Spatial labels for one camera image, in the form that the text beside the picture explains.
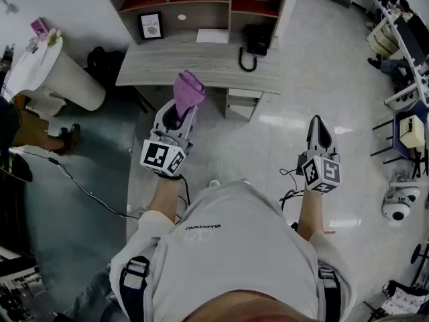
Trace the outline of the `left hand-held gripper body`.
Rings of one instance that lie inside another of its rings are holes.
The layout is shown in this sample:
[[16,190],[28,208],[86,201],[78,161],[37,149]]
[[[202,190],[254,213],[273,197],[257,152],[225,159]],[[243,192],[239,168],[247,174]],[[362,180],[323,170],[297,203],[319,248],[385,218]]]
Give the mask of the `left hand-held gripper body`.
[[177,177],[192,147],[180,132],[153,128],[143,142],[140,164],[160,176]]

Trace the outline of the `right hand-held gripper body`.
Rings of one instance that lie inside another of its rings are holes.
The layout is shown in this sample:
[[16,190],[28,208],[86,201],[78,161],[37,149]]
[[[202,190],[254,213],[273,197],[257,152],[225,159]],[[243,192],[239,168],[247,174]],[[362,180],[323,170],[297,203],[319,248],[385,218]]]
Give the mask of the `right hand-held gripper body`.
[[329,193],[341,185],[340,156],[336,153],[298,156],[297,175],[304,177],[305,188],[318,193]]

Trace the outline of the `purple wiping cloth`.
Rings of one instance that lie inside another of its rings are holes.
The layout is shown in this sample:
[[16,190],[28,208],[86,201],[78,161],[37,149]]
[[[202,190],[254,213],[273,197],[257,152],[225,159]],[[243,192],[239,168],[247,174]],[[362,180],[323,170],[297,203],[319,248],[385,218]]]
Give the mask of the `purple wiping cloth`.
[[178,74],[173,94],[179,120],[183,120],[189,108],[200,104],[206,97],[205,86],[188,70]]

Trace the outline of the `person's left forearm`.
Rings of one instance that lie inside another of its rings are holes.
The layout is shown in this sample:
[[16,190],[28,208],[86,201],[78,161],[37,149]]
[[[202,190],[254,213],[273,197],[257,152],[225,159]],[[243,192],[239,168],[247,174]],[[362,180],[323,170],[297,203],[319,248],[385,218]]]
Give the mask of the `person's left forearm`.
[[178,180],[160,178],[154,197],[149,204],[149,210],[160,212],[171,222],[175,223],[179,190],[180,183]]

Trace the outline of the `grey wooden desk with shelves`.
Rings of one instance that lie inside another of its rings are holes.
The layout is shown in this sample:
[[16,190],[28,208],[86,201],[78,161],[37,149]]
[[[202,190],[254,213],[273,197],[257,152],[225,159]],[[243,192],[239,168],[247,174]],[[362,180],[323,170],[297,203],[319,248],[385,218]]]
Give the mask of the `grey wooden desk with shelves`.
[[284,62],[279,48],[265,56],[247,52],[246,42],[196,43],[195,33],[131,45],[121,65],[116,84],[124,86],[171,86],[184,70],[206,87],[224,90],[226,118],[231,107],[255,111],[267,94],[284,91]]

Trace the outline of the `black backpack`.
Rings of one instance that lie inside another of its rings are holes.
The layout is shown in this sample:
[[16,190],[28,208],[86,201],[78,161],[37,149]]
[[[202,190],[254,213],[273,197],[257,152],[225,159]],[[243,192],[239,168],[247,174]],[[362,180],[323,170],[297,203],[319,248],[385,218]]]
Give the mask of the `black backpack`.
[[103,47],[98,46],[88,54],[86,69],[100,81],[115,81],[124,59],[124,52],[118,50],[107,52]]

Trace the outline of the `beige box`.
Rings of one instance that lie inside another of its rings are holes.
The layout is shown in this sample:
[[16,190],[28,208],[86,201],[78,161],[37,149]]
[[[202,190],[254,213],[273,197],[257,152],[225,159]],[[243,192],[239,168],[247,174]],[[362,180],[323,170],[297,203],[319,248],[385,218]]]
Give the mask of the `beige box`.
[[425,145],[424,123],[417,115],[400,121],[400,142],[406,148],[418,148]]

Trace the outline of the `white dome device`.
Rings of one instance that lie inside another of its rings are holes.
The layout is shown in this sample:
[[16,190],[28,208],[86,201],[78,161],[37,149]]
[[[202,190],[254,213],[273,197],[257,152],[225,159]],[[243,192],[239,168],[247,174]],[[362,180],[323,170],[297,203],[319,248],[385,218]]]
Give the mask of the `white dome device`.
[[411,202],[420,197],[421,190],[415,180],[401,179],[396,182],[390,182],[389,186],[394,188],[397,193],[407,196]]
[[401,193],[387,194],[383,200],[382,213],[390,221],[402,221],[410,214],[411,200]]

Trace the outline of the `black framed picture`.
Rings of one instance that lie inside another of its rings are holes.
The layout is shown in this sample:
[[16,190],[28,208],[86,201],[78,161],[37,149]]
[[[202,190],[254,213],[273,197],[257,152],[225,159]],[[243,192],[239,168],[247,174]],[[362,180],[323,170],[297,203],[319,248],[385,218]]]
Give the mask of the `black framed picture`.
[[143,40],[159,40],[164,38],[162,15],[159,11],[138,15],[138,26]]

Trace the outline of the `white paper sheet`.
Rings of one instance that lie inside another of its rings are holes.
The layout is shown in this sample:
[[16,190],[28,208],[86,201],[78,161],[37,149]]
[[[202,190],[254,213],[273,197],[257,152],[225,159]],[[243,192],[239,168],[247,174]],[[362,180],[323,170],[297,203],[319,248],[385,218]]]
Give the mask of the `white paper sheet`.
[[227,44],[229,42],[229,32],[224,29],[199,29],[196,36],[196,43],[216,43]]

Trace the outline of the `blue chair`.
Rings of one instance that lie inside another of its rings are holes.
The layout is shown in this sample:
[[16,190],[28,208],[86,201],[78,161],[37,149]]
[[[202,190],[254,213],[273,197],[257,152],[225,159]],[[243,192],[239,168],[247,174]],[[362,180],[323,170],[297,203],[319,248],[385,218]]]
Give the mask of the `blue chair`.
[[[425,145],[423,147],[409,149],[409,148],[406,148],[400,142],[400,121],[412,115],[417,115],[418,118],[424,123]],[[405,160],[416,161],[418,158],[418,154],[422,155],[420,150],[423,150],[426,147],[426,125],[427,125],[428,116],[429,116],[429,108],[421,100],[417,100],[416,102],[412,103],[409,107],[404,107],[403,109],[396,111],[390,120],[385,121],[384,123],[379,124],[372,129],[373,131],[375,131],[385,126],[391,126],[391,136],[387,139],[391,141],[391,145],[389,145],[388,147],[382,150],[378,150],[371,153],[370,157],[377,156],[379,154],[382,154],[390,150],[395,150],[400,155],[398,157],[398,160],[405,159]]]

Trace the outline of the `person's white shirt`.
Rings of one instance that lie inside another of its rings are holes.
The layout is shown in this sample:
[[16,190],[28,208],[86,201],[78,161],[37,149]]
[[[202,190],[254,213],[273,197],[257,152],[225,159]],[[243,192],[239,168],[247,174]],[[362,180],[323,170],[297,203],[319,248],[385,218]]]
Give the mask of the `person's white shirt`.
[[344,322],[356,299],[325,232],[306,241],[278,206],[239,180],[202,190],[175,223],[147,210],[113,257],[110,283],[132,322],[183,322],[236,290],[272,297],[306,322]]

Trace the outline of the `pale flower stem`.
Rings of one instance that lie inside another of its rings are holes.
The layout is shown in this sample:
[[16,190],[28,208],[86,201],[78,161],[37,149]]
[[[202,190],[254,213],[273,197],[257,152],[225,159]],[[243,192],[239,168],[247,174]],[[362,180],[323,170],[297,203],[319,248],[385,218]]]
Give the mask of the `pale flower stem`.
[[52,28],[48,32],[48,38],[46,40],[46,50],[45,50],[45,53],[43,55],[42,62],[44,61],[44,58],[46,57],[48,50],[52,46],[54,46],[56,44],[56,42],[61,38],[62,38],[62,31],[61,30],[57,30],[56,28]]

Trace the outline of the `blue denim trouser leg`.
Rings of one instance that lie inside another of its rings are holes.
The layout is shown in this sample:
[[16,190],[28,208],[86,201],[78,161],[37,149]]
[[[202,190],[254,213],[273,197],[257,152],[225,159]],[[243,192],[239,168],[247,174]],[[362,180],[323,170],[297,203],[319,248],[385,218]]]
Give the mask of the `blue denim trouser leg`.
[[110,266],[103,268],[76,297],[68,316],[73,322],[111,322],[115,312],[109,280]]

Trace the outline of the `white ribbed pedestal table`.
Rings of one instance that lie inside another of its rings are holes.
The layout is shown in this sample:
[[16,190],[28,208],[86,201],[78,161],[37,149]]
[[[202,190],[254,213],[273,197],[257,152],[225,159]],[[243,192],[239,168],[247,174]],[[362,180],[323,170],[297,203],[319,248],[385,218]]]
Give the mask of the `white ribbed pedestal table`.
[[39,41],[36,50],[14,60],[3,89],[6,101],[17,101],[18,95],[28,97],[26,108],[42,117],[59,114],[68,102],[87,111],[99,109],[105,89],[62,46],[61,37],[52,46]]

